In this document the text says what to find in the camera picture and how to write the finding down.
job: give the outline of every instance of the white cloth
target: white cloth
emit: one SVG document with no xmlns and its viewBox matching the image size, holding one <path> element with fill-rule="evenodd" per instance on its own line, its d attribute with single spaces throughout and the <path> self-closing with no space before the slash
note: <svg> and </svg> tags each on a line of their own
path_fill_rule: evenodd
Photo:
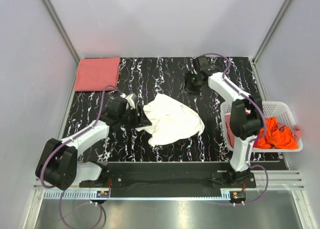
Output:
<svg viewBox="0 0 320 229">
<path fill-rule="evenodd" d="M 164 94 L 143 107 L 151 126 L 137 128 L 152 134 L 151 146 L 167 145 L 204 132 L 205 125 L 199 115 L 188 106 Z"/>
</svg>

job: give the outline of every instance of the black marble table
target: black marble table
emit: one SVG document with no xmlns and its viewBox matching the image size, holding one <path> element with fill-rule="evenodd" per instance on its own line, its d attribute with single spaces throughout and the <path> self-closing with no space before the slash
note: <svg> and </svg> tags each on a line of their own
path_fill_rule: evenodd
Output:
<svg viewBox="0 0 320 229">
<path fill-rule="evenodd" d="M 229 78 L 241 89 L 259 94 L 255 75 L 247 57 L 233 57 Z M 192 68 L 192 57 L 122 58 L 118 89 L 127 95 L 135 93 L 141 105 L 166 94 L 196 111 L 205 124 L 202 135 L 182 139 L 174 144 L 152 147 L 151 135 L 145 131 L 121 127 L 104 140 L 94 144 L 78 160 L 84 162 L 214 162 L 228 161 L 232 151 L 223 139 L 220 105 L 224 99 L 207 86 L 201 95 L 181 93 L 184 72 Z M 225 67 L 222 58 L 211 57 L 210 63 Z M 70 136 L 95 120 L 99 111 L 101 92 L 76 92 L 69 111 L 64 137 Z M 118 96 L 106 93 L 104 105 Z M 253 153 L 252 161 L 277 161 L 278 153 Z"/>
</svg>

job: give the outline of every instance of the white plastic basket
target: white plastic basket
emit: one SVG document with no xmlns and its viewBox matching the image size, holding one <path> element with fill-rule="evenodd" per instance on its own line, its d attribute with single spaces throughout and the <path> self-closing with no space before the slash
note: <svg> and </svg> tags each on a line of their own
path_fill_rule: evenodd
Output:
<svg viewBox="0 0 320 229">
<path fill-rule="evenodd" d="M 263 107 L 263 114 L 266 118 L 276 117 L 278 122 L 286 124 L 291 129 L 294 128 L 296 121 L 287 104 L 279 101 L 263 101 L 262 107 Z M 226 120 L 225 120 L 225 115 L 231 113 L 231 105 L 228 104 L 227 102 L 223 102 L 220 108 L 221 108 L 223 137 L 224 137 L 226 146 L 229 148 L 230 151 L 233 151 L 234 150 L 233 147 L 228 142 L 228 138 L 227 138 L 228 133 L 227 133 Z M 256 152 L 256 153 L 257 152 L 260 152 L 260 153 L 300 152 L 304 147 L 302 140 L 300 139 L 297 144 L 299 147 L 298 149 L 280 149 L 280 148 L 260 149 L 260 148 L 254 147 L 252 149 L 252 152 Z"/>
</svg>

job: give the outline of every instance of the white backdrop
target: white backdrop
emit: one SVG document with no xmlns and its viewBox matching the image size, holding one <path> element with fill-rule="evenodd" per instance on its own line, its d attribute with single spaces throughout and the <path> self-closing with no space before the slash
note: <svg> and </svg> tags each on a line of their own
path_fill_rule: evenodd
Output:
<svg viewBox="0 0 320 229">
<path fill-rule="evenodd" d="M 40 0 L 0 0 L 0 227 L 19 229 L 76 63 Z"/>
<path fill-rule="evenodd" d="M 303 130 L 303 150 L 288 153 L 320 226 L 320 0 L 294 0 L 260 60 L 269 100 L 283 101 Z"/>
<path fill-rule="evenodd" d="M 284 0 L 51 0 L 80 57 L 253 57 Z"/>
</svg>

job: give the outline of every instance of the reflective floor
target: reflective floor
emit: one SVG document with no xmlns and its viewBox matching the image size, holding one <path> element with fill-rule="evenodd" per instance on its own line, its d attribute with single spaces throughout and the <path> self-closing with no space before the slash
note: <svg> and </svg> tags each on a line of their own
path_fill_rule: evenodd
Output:
<svg viewBox="0 0 320 229">
<path fill-rule="evenodd" d="M 248 192 L 247 201 L 258 197 Z M 64 200 L 68 215 L 83 200 Z M 246 206 L 226 206 L 222 201 L 107 201 L 101 229 L 302 229 L 292 194 L 268 191 L 265 197 Z M 86 204 L 66 217 L 74 228 L 87 229 L 98 220 L 100 211 Z M 59 219 L 59 201 L 42 203 L 36 229 L 64 229 Z"/>
</svg>

